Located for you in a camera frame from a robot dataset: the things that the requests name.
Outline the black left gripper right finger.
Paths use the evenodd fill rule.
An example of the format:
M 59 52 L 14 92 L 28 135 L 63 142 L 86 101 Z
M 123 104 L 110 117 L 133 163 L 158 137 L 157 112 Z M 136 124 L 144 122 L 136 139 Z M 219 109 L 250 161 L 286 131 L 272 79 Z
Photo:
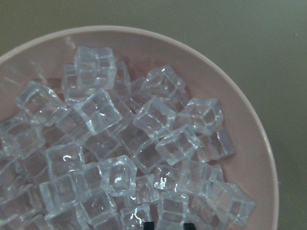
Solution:
M 194 225 L 194 223 L 184 223 L 183 230 L 196 230 L 196 226 Z

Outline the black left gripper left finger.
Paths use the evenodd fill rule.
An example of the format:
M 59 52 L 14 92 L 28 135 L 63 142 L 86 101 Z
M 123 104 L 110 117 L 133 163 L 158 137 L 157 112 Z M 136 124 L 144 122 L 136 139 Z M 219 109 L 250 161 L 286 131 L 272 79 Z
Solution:
M 155 230 L 155 225 L 153 221 L 144 222 L 143 230 Z

